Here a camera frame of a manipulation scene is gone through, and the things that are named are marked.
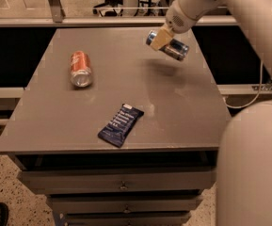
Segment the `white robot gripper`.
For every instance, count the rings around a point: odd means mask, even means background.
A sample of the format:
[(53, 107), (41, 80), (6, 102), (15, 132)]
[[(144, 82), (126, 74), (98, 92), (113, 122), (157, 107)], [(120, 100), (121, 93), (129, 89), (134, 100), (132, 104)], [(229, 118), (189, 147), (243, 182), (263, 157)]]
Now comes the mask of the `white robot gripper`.
[(160, 50), (169, 44), (175, 34), (188, 31), (203, 13), (203, 0), (174, 0), (166, 14), (166, 24), (151, 33), (151, 48)]

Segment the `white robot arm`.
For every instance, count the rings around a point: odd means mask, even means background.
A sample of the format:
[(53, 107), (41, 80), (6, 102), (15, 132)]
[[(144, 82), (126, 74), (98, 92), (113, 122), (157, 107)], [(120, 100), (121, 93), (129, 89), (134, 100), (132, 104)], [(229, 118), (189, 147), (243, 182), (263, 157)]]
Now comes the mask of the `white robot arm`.
[[(236, 75), (260, 86), (265, 73), (272, 77), (272, 0), (174, 0), (152, 48), (160, 49), (220, 6), (259, 60)], [(272, 99), (242, 109), (224, 129), (216, 164), (216, 226), (272, 226)]]

